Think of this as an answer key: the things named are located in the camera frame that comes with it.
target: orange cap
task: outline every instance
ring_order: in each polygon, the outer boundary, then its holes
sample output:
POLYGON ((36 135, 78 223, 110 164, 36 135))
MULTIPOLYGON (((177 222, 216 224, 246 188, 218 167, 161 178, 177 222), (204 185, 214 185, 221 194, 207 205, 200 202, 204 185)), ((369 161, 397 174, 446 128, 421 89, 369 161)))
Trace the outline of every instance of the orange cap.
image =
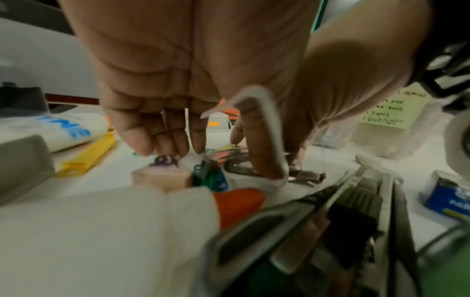
POLYGON ((213 195, 219 209, 221 230, 254 213, 264 203, 263 192, 256 189, 240 189, 213 195))

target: white tape roll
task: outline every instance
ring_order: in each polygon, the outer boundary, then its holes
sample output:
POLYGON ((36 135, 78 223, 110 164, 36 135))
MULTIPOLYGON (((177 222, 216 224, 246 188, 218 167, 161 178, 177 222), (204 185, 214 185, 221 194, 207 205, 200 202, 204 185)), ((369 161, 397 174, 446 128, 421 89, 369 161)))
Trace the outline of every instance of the white tape roll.
POLYGON ((470 180, 470 152, 466 152, 463 138, 469 129, 470 109, 458 113, 444 134, 446 162, 466 180, 470 180))

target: handwritten list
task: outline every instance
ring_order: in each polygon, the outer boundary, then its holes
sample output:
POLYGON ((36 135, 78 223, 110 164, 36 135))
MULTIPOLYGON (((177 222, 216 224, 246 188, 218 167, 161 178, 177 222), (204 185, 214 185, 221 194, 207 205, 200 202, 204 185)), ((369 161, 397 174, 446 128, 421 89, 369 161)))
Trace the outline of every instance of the handwritten list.
POLYGON ((360 122, 408 129, 429 102, 429 98, 419 84, 412 84, 366 111, 360 122))

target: white plastic bottle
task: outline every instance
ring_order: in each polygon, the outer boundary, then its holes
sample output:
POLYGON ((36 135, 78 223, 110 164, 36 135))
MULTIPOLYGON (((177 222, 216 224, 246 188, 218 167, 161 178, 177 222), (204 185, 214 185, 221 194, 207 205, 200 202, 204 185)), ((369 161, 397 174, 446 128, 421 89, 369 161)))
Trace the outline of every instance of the white plastic bottle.
POLYGON ((263 201, 142 186, 0 207, 2 296, 170 296, 174 268, 263 201))
POLYGON ((9 134, 15 137, 38 134, 50 152, 100 137, 108 128, 107 119, 100 114, 47 114, 0 119, 0 135, 9 138, 9 134))

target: yellow plastic object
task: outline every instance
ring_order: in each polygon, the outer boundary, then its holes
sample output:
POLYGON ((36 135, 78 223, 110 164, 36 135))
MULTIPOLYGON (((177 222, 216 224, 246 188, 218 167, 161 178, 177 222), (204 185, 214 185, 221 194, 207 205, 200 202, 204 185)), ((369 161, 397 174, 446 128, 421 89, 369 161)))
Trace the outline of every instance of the yellow plastic object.
POLYGON ((56 177, 72 177, 87 173, 116 143, 113 133, 106 133, 103 138, 97 140, 78 157, 62 163, 62 169, 56 173, 56 177))

